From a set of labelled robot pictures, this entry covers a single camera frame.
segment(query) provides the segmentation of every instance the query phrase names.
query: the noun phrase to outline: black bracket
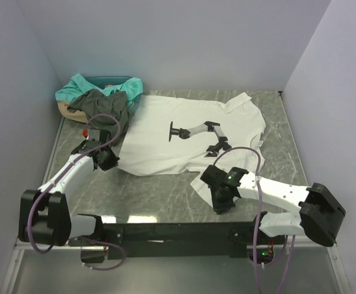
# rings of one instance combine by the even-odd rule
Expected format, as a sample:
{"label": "black bracket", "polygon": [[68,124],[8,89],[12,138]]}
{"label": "black bracket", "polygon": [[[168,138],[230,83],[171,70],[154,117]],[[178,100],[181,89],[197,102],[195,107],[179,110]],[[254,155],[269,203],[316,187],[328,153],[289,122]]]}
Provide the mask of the black bracket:
{"label": "black bracket", "polygon": [[228,173],[214,165],[209,165],[206,168],[201,180],[210,188],[213,211],[221,214],[235,207],[233,198],[241,198],[238,192],[240,179],[248,173],[247,170],[238,167],[231,168]]}
{"label": "black bracket", "polygon": [[332,247],[346,211],[324,185],[314,183],[307,190],[306,201],[299,203],[300,225],[315,243]]}
{"label": "black bracket", "polygon": [[[31,207],[40,195],[40,191],[26,190],[21,196],[20,220],[18,224],[18,238],[22,242],[29,242],[27,233],[27,221]],[[47,215],[40,215],[48,207]],[[56,192],[44,196],[37,206],[32,219],[32,234],[36,243],[63,246],[69,239],[72,223],[66,196]]]}

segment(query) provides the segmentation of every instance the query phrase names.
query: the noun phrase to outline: beige cloth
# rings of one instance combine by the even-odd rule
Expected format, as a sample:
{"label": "beige cloth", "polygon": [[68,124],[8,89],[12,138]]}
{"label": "beige cloth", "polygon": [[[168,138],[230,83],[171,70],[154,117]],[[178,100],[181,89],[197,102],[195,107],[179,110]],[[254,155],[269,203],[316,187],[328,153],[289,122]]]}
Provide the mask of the beige cloth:
{"label": "beige cloth", "polygon": [[81,110],[77,110],[75,112],[70,112],[67,110],[67,107],[70,103],[66,101],[58,101],[58,109],[65,118],[72,119],[74,121],[79,121],[80,123],[87,123],[88,120],[86,118],[85,112]]}

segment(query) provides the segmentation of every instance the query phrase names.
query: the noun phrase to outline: black metal bar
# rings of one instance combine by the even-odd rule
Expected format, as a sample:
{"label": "black metal bar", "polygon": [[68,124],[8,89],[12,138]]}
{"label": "black metal bar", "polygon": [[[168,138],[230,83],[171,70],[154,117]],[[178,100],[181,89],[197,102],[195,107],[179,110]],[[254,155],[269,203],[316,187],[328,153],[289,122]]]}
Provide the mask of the black metal bar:
{"label": "black metal bar", "polygon": [[[122,246],[128,257],[176,257],[228,255],[247,257],[252,244],[254,222],[202,222],[177,224],[104,224],[105,239]],[[284,236],[268,237],[259,231],[258,245],[284,244]],[[89,246],[70,240],[70,246]],[[110,247],[108,259],[121,258]]]}

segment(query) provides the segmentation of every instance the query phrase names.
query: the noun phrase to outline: small robot arm on shirt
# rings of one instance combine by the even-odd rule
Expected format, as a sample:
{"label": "small robot arm on shirt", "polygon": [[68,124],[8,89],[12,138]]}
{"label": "small robot arm on shirt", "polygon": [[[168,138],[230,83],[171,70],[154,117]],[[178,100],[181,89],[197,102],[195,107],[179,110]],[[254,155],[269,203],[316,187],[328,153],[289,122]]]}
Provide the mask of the small robot arm on shirt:
{"label": "small robot arm on shirt", "polygon": [[205,157],[218,157],[221,149],[224,151],[231,149],[231,146],[228,144],[228,138],[222,132],[220,124],[212,121],[205,121],[203,124],[191,129],[175,129],[173,128],[173,122],[171,122],[169,141],[171,141],[173,135],[179,136],[181,139],[188,139],[202,132],[214,132],[219,140],[217,144],[210,145],[206,149],[207,154]]}

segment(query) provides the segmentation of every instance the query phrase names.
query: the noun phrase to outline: metal edge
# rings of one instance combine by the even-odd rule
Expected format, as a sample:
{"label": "metal edge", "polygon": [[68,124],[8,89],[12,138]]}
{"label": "metal edge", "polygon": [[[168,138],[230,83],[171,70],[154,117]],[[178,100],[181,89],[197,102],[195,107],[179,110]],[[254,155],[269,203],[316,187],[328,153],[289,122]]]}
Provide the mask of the metal edge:
{"label": "metal edge", "polygon": [[334,245],[333,247],[328,248],[328,252],[331,265],[333,266],[333,271],[335,272],[340,294],[353,294],[348,276],[345,272],[345,268],[339,254],[338,246]]}
{"label": "metal edge", "polygon": [[17,279],[18,271],[20,270],[21,261],[24,256],[24,250],[14,250],[12,259],[6,272],[4,282],[0,290],[0,294],[10,294],[13,292],[14,284]]}
{"label": "metal edge", "polygon": [[[295,138],[294,138],[294,133],[292,133],[292,129],[291,129],[290,124],[289,124],[287,112],[286,112],[286,109],[284,107],[284,103],[282,101],[282,96],[281,96],[280,93],[279,93],[279,97],[281,99],[282,109],[284,110],[284,114],[286,115],[286,118],[287,118],[289,130],[290,130],[290,133],[291,133],[291,136],[292,136],[292,140],[294,141],[294,145],[295,145],[296,152],[298,154],[299,162],[300,162],[300,165],[302,167],[306,183],[308,184],[307,176],[306,176],[306,173],[305,173],[305,169],[303,168],[303,164],[301,162],[299,151],[298,151],[298,148],[297,148],[297,145],[296,145],[296,141],[295,141]],[[350,294],[350,293],[352,293],[352,290],[351,290],[350,284],[349,284],[349,280],[348,280],[348,277],[347,277],[346,272],[345,272],[345,267],[343,265],[343,262],[341,261],[341,257],[339,255],[339,251],[338,251],[337,245],[335,244],[333,247],[329,247],[328,248],[328,253],[329,253],[329,256],[330,256],[331,265],[333,267],[333,272],[334,272],[334,274],[336,276],[336,280],[337,280],[337,283],[338,283],[338,288],[340,290],[340,293],[341,294]]]}
{"label": "metal edge", "polygon": [[[64,117],[61,118],[59,125],[58,125],[58,130],[56,131],[55,141],[54,141],[54,144],[52,147],[50,158],[48,160],[46,171],[44,173],[42,184],[47,182],[48,174],[50,172],[52,162],[55,158],[55,151],[56,151],[56,147],[58,145],[59,136],[61,135],[63,122],[64,122]],[[24,256],[24,252],[25,252],[25,250],[28,249],[28,248],[22,249],[21,246],[18,247],[18,245],[20,243],[22,243],[22,242],[17,239],[16,243],[14,245],[12,258],[10,259],[9,266],[6,271],[4,282],[2,283],[2,286],[1,286],[1,290],[0,290],[1,294],[11,294],[13,292],[14,285],[15,285],[15,282],[17,279],[17,274],[20,269],[21,262],[22,262],[22,259]]]}

